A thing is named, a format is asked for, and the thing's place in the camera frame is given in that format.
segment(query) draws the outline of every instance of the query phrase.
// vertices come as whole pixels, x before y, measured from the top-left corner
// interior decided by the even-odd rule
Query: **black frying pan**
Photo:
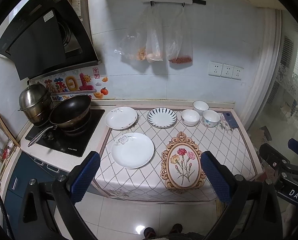
[[[73,96],[60,102],[54,107],[49,116],[49,121],[53,125],[38,133],[30,143],[28,143],[28,147],[36,143],[49,129],[56,129],[58,127],[68,129],[74,127],[88,114],[90,105],[91,98],[87,95]]]

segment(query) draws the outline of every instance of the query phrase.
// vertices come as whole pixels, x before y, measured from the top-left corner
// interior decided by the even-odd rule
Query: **hanging plastic bag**
[[[162,22],[156,6],[151,6],[147,14],[147,61],[163,61],[162,53]]]
[[[114,52],[128,59],[145,60],[147,41],[147,14],[150,7],[146,8],[137,22],[128,28],[126,35],[120,41]]]
[[[166,56],[171,63],[182,64],[192,62],[192,44],[190,28],[184,7],[168,27],[166,35]]]

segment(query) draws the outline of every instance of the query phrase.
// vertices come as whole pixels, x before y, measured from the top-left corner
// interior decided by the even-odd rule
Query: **blue striped plate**
[[[177,115],[169,108],[158,107],[148,113],[147,120],[155,127],[168,128],[175,123]]]

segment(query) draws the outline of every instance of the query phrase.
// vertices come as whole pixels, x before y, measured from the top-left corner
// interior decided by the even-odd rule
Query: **white plate with floral pattern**
[[[111,110],[106,115],[105,123],[113,130],[123,130],[133,125],[137,117],[135,109],[123,106]]]
[[[153,142],[148,136],[137,132],[120,135],[111,147],[113,160],[127,169],[144,166],[153,154]]]

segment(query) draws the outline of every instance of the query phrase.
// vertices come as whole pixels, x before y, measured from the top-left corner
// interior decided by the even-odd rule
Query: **person's foot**
[[[156,236],[156,232],[154,231],[153,228],[146,228],[144,230],[144,236],[145,236],[145,239],[149,239],[151,237],[155,237]]]
[[[181,233],[182,232],[182,224],[175,224],[169,234],[173,233]]]

